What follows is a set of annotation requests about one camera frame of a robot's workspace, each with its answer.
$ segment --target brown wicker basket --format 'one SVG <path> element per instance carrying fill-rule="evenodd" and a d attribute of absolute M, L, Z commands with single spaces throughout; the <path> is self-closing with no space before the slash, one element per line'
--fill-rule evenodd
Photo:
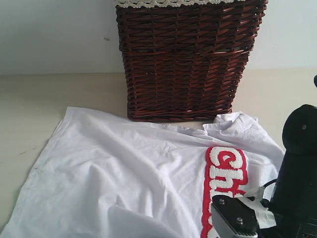
<path fill-rule="evenodd" d="M 129 118 L 202 120 L 231 112 L 266 4 L 116 7 Z"/>

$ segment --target beige table surface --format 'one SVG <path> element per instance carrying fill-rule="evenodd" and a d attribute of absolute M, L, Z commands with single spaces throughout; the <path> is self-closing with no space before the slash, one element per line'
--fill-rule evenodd
<path fill-rule="evenodd" d="M 313 77 L 317 69 L 246 70 L 234 111 L 257 116 L 282 146 L 288 115 L 302 104 L 317 105 Z M 0 232 L 19 190 L 63 118 L 67 106 L 87 107 L 126 116 L 123 74 L 76 74 L 0 77 Z M 201 128 L 201 122 L 180 125 Z"/>

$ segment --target black cable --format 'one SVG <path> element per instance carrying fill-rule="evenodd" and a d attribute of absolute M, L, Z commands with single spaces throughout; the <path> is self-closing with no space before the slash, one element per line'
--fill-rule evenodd
<path fill-rule="evenodd" d="M 277 179 L 273 179 L 272 181 L 267 182 L 266 184 L 264 184 L 264 185 L 263 185 L 263 187 L 265 187 L 265 188 L 266 188 L 266 187 L 270 186 L 271 184 L 275 183 L 275 182 L 276 182 L 276 180 L 277 180 Z"/>

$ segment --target white t-shirt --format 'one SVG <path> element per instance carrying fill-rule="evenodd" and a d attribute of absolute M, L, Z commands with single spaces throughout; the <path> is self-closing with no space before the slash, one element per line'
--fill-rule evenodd
<path fill-rule="evenodd" d="M 232 113 L 214 122 L 199 130 L 68 108 L 0 238 L 216 238 L 211 227 L 202 233 L 206 194 L 275 179 L 283 151 L 256 118 Z M 217 166 L 226 161 L 233 177 L 221 181 Z"/>

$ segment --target white lace trim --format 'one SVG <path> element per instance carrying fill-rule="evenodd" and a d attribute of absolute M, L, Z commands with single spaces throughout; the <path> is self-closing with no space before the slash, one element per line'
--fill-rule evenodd
<path fill-rule="evenodd" d="M 114 4 L 120 7 L 167 7 L 167 6 L 181 6 L 181 5 L 194 5 L 194 4 L 218 4 L 221 2 L 230 3 L 234 1 L 245 1 L 245 0 L 114 0 Z"/>

